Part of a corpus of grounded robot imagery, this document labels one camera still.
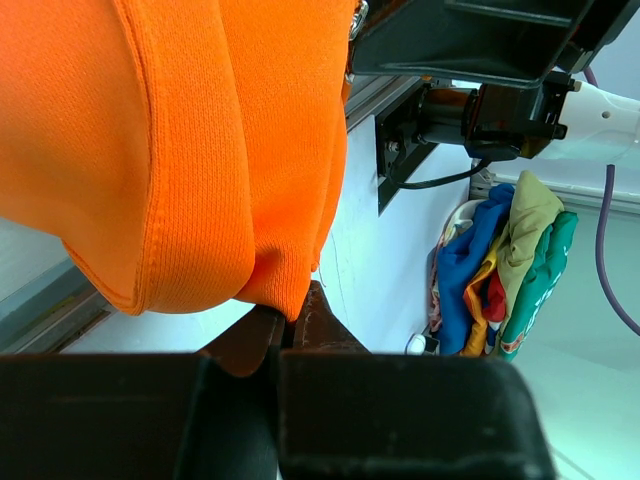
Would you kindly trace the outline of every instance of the orange sweatshirt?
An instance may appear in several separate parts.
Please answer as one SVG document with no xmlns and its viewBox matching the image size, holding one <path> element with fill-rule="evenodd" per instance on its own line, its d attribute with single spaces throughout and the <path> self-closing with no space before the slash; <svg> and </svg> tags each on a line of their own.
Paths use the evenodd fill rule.
<svg viewBox="0 0 640 480">
<path fill-rule="evenodd" d="M 0 0 L 0 215 L 119 309 L 296 318 L 340 193 L 355 0 Z"/>
</svg>

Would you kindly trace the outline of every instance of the clothing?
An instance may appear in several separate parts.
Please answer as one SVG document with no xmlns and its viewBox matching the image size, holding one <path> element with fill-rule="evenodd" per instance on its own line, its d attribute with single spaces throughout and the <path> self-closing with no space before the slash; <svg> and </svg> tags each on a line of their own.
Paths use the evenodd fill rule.
<svg viewBox="0 0 640 480">
<path fill-rule="evenodd" d="M 464 303 L 471 314 L 473 324 L 471 333 L 460 355 L 465 357 L 479 357 L 484 352 L 487 341 L 488 320 L 482 313 L 482 297 L 480 290 L 483 284 L 496 269 L 498 263 L 498 248 L 500 243 L 495 240 L 487 253 L 478 273 L 475 274 L 464 290 Z"/>
<path fill-rule="evenodd" d="M 544 230 L 564 210 L 562 202 L 531 172 L 520 174 L 498 250 L 498 274 L 506 293 L 504 331 L 526 273 L 531 268 L 536 246 Z"/>
<path fill-rule="evenodd" d="M 504 287 L 500 282 L 500 275 L 498 270 L 494 270 L 486 285 L 486 298 L 483 299 L 484 308 L 482 309 L 482 315 L 487 319 L 487 342 L 485 343 L 484 353 L 489 355 L 496 345 L 496 337 L 502 326 L 502 321 L 506 313 L 506 299 L 507 295 L 504 291 Z"/>
<path fill-rule="evenodd" d="M 295 320 L 341 189 L 356 4 L 4 2 L 0 215 L 124 312 Z"/>
<path fill-rule="evenodd" d="M 489 199 L 480 203 L 473 216 L 473 225 L 438 253 L 438 286 L 442 326 L 438 331 L 440 352 L 452 355 L 460 352 L 471 331 L 473 319 L 463 293 L 494 239 L 494 232 L 507 221 L 514 189 L 497 185 L 489 191 Z"/>
<path fill-rule="evenodd" d="M 482 200 L 470 200 L 463 203 L 451 214 L 451 218 L 447 222 L 438 245 L 433 256 L 433 265 L 429 277 L 429 329 L 431 332 L 437 332 L 442 324 L 442 315 L 440 314 L 440 291 L 438 288 L 438 252 L 440 249 L 451 243 L 452 240 L 458 238 L 473 225 L 473 214 L 476 207 L 482 203 Z"/>
<path fill-rule="evenodd" d="M 522 281 L 500 348 L 496 349 L 499 356 L 511 361 L 518 353 L 540 308 L 553 293 L 567 266 L 577 224 L 578 216 L 575 213 L 563 212 L 544 231 L 536 247 L 533 264 Z"/>
</svg>

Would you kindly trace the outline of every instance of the purple cable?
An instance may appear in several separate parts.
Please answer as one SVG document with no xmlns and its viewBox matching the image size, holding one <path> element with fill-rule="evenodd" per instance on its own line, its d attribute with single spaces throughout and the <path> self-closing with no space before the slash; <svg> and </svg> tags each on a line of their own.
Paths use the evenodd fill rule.
<svg viewBox="0 0 640 480">
<path fill-rule="evenodd" d="M 600 218 L 598 219 L 598 233 L 596 234 L 596 269 L 598 270 L 598 278 L 600 285 L 604 291 L 605 297 L 609 300 L 609 304 L 618 314 L 620 319 L 633 330 L 636 335 L 640 335 L 640 325 L 633 321 L 627 312 L 624 311 L 620 302 L 616 298 L 604 266 L 604 236 L 607 229 L 607 219 L 609 217 L 609 209 L 611 208 L 611 199 L 613 198 L 613 187 L 616 178 L 615 165 L 607 165 L 607 182 L 604 187 L 604 195 L 602 197 L 602 207 L 600 208 Z"/>
<path fill-rule="evenodd" d="M 591 67 L 585 68 L 583 73 L 585 78 L 587 79 L 587 83 L 590 83 L 594 87 L 598 86 L 598 80 L 596 80 L 596 76 L 593 73 L 593 70 L 591 70 Z"/>
</svg>

